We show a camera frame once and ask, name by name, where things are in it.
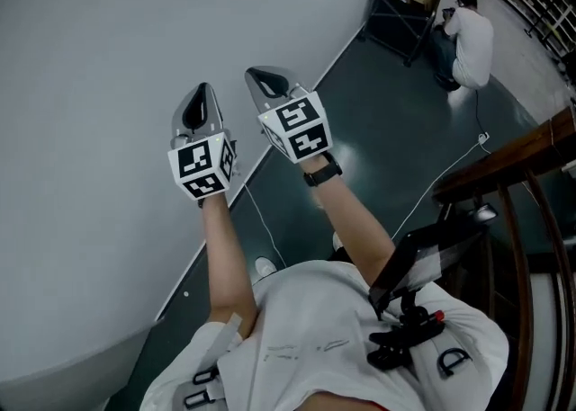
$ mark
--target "black wristwatch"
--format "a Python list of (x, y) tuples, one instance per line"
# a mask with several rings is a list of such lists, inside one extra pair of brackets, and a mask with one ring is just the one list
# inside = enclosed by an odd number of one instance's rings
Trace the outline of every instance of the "black wristwatch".
[(324, 166), (321, 170), (316, 173), (305, 173), (304, 181), (310, 187), (316, 187), (322, 183), (325, 183), (328, 179), (333, 178), (337, 174), (342, 174), (342, 168), (329, 152), (322, 152), (322, 155), (328, 160), (328, 165)]

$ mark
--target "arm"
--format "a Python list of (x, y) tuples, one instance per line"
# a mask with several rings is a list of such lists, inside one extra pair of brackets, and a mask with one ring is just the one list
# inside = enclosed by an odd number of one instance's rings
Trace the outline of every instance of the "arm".
[(442, 22), (442, 30), (444, 30), (447, 24), (452, 19), (452, 14), (449, 13), (447, 10), (442, 10), (442, 17), (444, 18), (444, 22)]
[[(315, 173), (327, 164), (324, 156), (314, 156), (300, 166), (305, 173)], [(394, 252), (390, 237), (340, 176), (313, 189), (350, 259), (372, 285)]]
[(208, 249), (211, 306), (208, 321), (228, 323), (236, 312), (242, 317), (238, 332), (246, 339), (256, 322), (257, 305), (226, 196), (221, 193), (206, 198), (202, 217)]
[(458, 10), (460, 9), (461, 8), (456, 9), (454, 14), (445, 20), (442, 30), (446, 37), (452, 38), (460, 31), (460, 18), (458, 16)]

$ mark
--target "white cable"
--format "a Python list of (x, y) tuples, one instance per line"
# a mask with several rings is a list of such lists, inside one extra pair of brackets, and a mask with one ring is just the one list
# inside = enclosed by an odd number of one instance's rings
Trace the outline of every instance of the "white cable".
[(414, 211), (416, 211), (416, 208), (419, 206), (419, 204), (422, 202), (422, 200), (424, 200), (424, 197), (426, 197), (426, 194), (428, 193), (428, 191), (430, 189), (432, 189), (432, 186), (436, 183), (436, 181), (438, 179), (440, 179), (442, 176), (444, 176), (448, 171), (450, 171), (454, 166), (456, 166), (458, 164), (458, 162), (460, 162), (463, 158), (465, 158), (468, 154), (470, 154), (476, 147), (481, 146), (482, 144), (480, 144), (480, 142), (477, 142), (476, 144), (474, 144), (472, 147), (470, 147), (470, 149), (468, 150), (468, 152), (466, 152), (463, 156), (461, 156), (460, 158), (458, 158), (455, 162), (453, 162), (449, 167), (447, 167), (446, 170), (444, 170), (442, 173), (440, 173), (440, 175), (434, 180), (432, 181), (432, 184), (430, 184), (428, 186), (428, 188), (424, 191), (424, 193), (422, 193), (422, 196), (419, 198), (419, 200), (416, 202), (416, 205), (414, 205), (414, 208), (412, 208), (412, 211), (409, 213), (409, 215), (402, 221), (402, 223), (400, 224), (400, 226), (398, 227), (398, 230), (396, 230), (396, 232), (394, 233), (394, 235), (392, 236), (392, 240), (398, 235), (398, 232), (401, 231), (402, 227), (404, 227), (404, 224), (406, 224), (406, 221), (410, 218), (410, 216), (412, 216), (412, 214), (414, 213)]
[(272, 232), (270, 232), (270, 229), (268, 228), (268, 226), (266, 225), (266, 222), (264, 221), (264, 216), (262, 216), (262, 212), (260, 211), (260, 209), (258, 208), (258, 205), (256, 203), (256, 200), (254, 200), (254, 196), (252, 195), (252, 192), (250, 191), (250, 189), (248, 189), (248, 186), (246, 183), (243, 183), (244, 187), (246, 187), (246, 192), (248, 192), (248, 195), (250, 196), (250, 199), (252, 199), (252, 203), (254, 203), (254, 208), (256, 208), (256, 211), (258, 212), (258, 216), (260, 216), (260, 220), (262, 221), (262, 225), (264, 226), (264, 228), (266, 229), (266, 232), (268, 232), (268, 236), (270, 237), (270, 241), (272, 242), (272, 247), (274, 248), (274, 250), (276, 251), (276, 253), (278, 254), (278, 257), (280, 257), (280, 260), (282, 261), (282, 264), (284, 266), (284, 269), (287, 268), (288, 266), (286, 265), (286, 261), (284, 260), (284, 258), (282, 257), (282, 255), (280, 254), (280, 251), (278, 251), (278, 248), (276, 248), (276, 243), (274, 242), (274, 237), (272, 237)]
[(480, 147), (482, 148), (482, 150), (483, 150), (484, 152), (486, 152), (488, 155), (491, 154), (491, 152), (490, 152), (487, 148), (485, 148), (484, 145), (483, 145), (481, 142), (479, 142), (478, 144), (480, 144)]
[(540, 203), (538, 203), (538, 200), (536, 199), (536, 197), (534, 196), (534, 194), (532, 193), (532, 191), (529, 189), (529, 187), (526, 185), (526, 181), (522, 182), (522, 185), (524, 186), (524, 188), (528, 191), (528, 193), (532, 196), (532, 198), (534, 199), (534, 202), (536, 205), (540, 206)]

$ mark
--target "man in white shirt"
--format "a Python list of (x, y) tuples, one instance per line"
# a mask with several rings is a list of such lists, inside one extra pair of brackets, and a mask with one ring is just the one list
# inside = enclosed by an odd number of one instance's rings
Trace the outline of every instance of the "man in white shirt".
[[(206, 198), (202, 217), (211, 313), (150, 385), (140, 411), (427, 409), (426, 394), (410, 369), (380, 371), (366, 360), (377, 347), (369, 335), (399, 324), (399, 299), (382, 321), (368, 301), (370, 285), (394, 244), (332, 169), (330, 158), (314, 156), (300, 166), (313, 176), (322, 173), (314, 195), (353, 264), (296, 264), (252, 287), (226, 197)], [(416, 304), (429, 313), (442, 310), (446, 323), (473, 343), (487, 365), (488, 400), (506, 369), (506, 336), (479, 310), (434, 283), (417, 293)]]
[(436, 59), (437, 82), (448, 91), (460, 85), (479, 89), (490, 79), (494, 29), (478, 13), (477, 0), (457, 0), (458, 8), (434, 29), (430, 44)]

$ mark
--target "buckle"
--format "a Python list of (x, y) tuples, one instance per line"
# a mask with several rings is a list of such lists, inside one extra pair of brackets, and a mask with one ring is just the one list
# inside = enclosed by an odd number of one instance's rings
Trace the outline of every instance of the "buckle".
[(196, 375), (192, 379), (192, 383), (195, 386), (200, 386), (202, 384), (212, 382), (214, 380), (214, 378), (216, 378), (216, 376), (218, 376), (219, 374), (220, 373), (218, 371), (218, 367), (214, 366), (210, 370), (197, 372)]
[(210, 400), (208, 392), (206, 390), (202, 392), (195, 393), (190, 397), (184, 399), (184, 407), (186, 409), (194, 409), (196, 407), (201, 407), (202, 405), (207, 405), (209, 403), (214, 403), (216, 400)]

